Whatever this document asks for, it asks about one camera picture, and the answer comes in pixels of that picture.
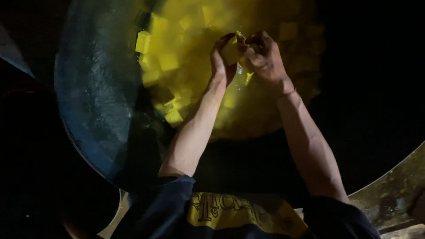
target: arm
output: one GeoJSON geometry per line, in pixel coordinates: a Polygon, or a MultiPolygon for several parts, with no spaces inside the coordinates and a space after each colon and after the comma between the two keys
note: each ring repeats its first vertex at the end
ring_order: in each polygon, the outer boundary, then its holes
{"type": "Polygon", "coordinates": [[[220,50],[231,33],[222,37],[211,53],[212,76],[204,95],[199,100],[196,112],[188,117],[186,123],[174,138],[169,152],[159,169],[158,176],[193,176],[199,159],[207,146],[217,117],[218,108],[228,84],[236,73],[236,64],[226,67],[220,50]]]}
{"type": "Polygon", "coordinates": [[[332,150],[286,74],[277,43],[266,32],[250,36],[245,43],[262,49],[257,53],[248,46],[244,54],[256,72],[277,89],[277,105],[289,149],[310,195],[349,203],[332,150]]]}

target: shirt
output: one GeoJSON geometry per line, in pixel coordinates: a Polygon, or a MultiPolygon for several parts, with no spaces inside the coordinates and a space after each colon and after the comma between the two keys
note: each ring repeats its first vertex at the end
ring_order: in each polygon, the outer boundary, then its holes
{"type": "Polygon", "coordinates": [[[304,222],[287,202],[266,212],[243,198],[193,193],[194,183],[187,175],[161,177],[131,193],[134,202],[111,238],[380,238],[359,209],[332,198],[311,197],[304,222]]]}

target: hand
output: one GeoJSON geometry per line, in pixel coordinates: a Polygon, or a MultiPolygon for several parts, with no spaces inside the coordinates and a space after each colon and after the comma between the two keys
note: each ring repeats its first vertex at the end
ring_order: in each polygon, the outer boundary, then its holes
{"type": "Polygon", "coordinates": [[[238,64],[235,63],[230,66],[224,64],[223,58],[220,55],[221,50],[226,45],[226,43],[234,37],[235,33],[229,33],[221,37],[214,45],[211,51],[211,82],[226,81],[226,87],[232,82],[236,74],[236,69],[238,64]]]}
{"type": "Polygon", "coordinates": [[[257,32],[249,36],[240,49],[262,78],[269,80],[279,90],[279,94],[294,91],[294,85],[286,74],[278,44],[265,32],[257,32]]]}

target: yellow graphic print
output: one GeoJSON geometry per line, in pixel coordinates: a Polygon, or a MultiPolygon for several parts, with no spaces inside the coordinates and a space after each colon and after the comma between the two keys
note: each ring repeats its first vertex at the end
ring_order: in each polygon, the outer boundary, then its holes
{"type": "Polygon", "coordinates": [[[215,193],[193,193],[187,221],[193,226],[208,226],[215,230],[255,224],[267,233],[300,238],[307,225],[284,201],[274,213],[246,199],[215,193]]]}

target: shirt sleeve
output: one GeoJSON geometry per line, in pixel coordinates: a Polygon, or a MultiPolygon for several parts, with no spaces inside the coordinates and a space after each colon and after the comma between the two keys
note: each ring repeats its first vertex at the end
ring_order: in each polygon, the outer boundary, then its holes
{"type": "Polygon", "coordinates": [[[134,202],[111,238],[159,238],[172,234],[184,217],[194,183],[187,175],[161,177],[157,185],[131,193],[134,202]]]}
{"type": "Polygon", "coordinates": [[[318,239],[380,239],[376,228],[355,206],[329,197],[312,197],[304,221],[318,239]]]}

